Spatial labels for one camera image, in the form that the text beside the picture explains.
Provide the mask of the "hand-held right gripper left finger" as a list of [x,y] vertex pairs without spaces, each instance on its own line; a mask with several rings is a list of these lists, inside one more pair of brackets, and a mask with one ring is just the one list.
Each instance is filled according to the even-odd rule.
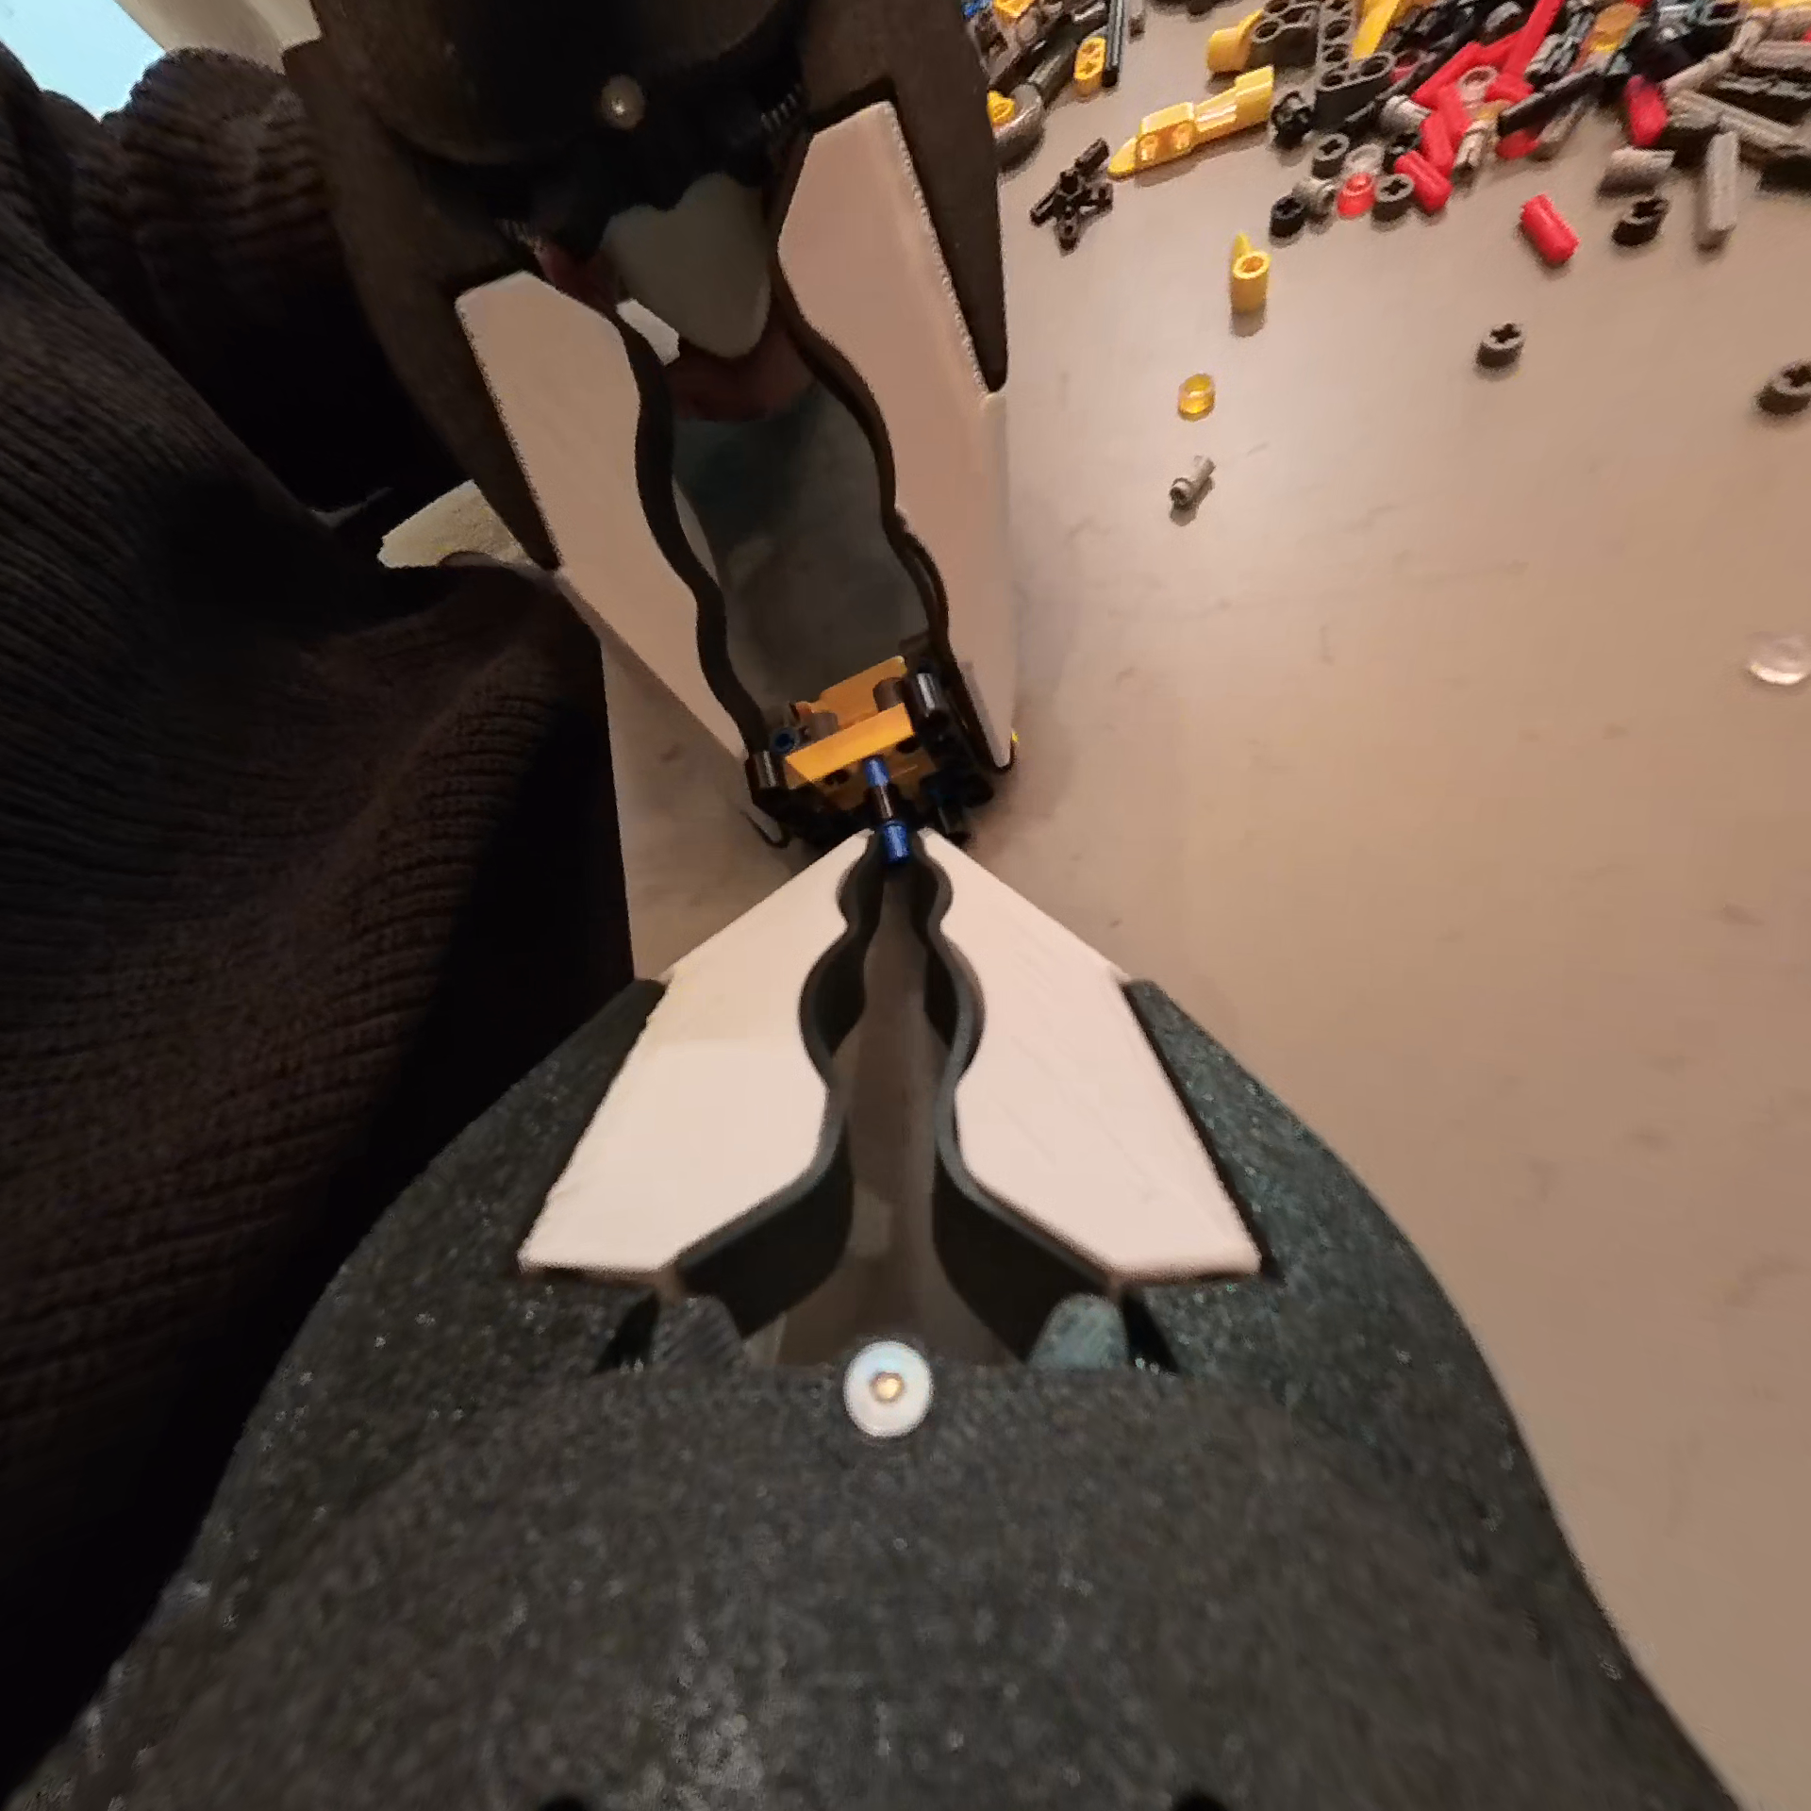
[[822,1286],[854,1227],[836,1054],[889,851],[861,830],[674,961],[520,1252],[615,1286]]

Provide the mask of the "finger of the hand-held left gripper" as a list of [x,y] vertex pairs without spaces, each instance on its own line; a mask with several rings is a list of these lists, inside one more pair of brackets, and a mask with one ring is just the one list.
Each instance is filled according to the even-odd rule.
[[810,342],[872,404],[889,523],[928,563],[944,660],[1003,774],[1018,704],[1007,401],[985,381],[892,102],[810,134],[776,260]]
[[763,716],[728,653],[709,542],[673,477],[660,359],[615,314],[531,275],[469,290],[458,315],[558,587],[745,778]]

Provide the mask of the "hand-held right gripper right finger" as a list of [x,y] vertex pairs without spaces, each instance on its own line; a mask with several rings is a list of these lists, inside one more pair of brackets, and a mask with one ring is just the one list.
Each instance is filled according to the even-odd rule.
[[941,833],[918,840],[936,1250],[955,1288],[1242,1278],[1262,1248],[1126,973]]

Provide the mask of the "small yellow toy brick assembly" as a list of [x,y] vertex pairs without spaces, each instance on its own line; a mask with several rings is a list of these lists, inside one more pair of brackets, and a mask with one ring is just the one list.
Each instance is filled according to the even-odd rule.
[[826,851],[861,830],[875,840],[863,781],[863,762],[873,756],[891,764],[912,826],[912,857],[925,830],[962,846],[975,813],[994,803],[959,687],[918,646],[814,697],[782,704],[743,774],[754,809],[782,843]]

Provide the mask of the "pile of toy building pieces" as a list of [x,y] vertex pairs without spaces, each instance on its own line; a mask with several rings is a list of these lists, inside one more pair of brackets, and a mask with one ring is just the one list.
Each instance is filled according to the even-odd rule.
[[1614,129],[1595,192],[1622,205],[1612,242],[1626,251],[1657,240],[1678,199],[1690,203],[1694,248],[1718,257],[1750,190],[1807,197],[1807,4],[1167,12],[1210,24],[1202,75],[1183,102],[1274,70],[1268,123],[1230,139],[1270,144],[1295,173],[1271,205],[1271,242],[1332,218],[1436,218],[1483,174],[1553,163],[1594,116]]

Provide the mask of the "person's left hand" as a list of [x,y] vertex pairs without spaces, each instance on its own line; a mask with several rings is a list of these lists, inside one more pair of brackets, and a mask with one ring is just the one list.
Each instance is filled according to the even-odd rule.
[[680,418],[751,422],[780,417],[813,388],[814,375],[782,319],[770,314],[745,353],[714,353],[682,335],[665,384]]

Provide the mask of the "black cross connector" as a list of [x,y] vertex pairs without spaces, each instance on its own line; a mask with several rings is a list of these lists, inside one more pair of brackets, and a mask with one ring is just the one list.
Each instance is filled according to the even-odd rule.
[[1056,173],[1028,209],[1028,223],[1047,231],[1063,257],[1070,257],[1086,228],[1116,205],[1111,157],[1111,144],[1096,139]]

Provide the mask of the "yellow curved panel piece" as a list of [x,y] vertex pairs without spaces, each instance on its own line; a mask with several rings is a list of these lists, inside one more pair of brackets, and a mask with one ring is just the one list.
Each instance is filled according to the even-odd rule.
[[1103,169],[1111,180],[1126,182],[1256,129],[1270,118],[1274,94],[1277,74],[1262,66],[1210,97],[1144,115],[1137,134],[1112,152]]

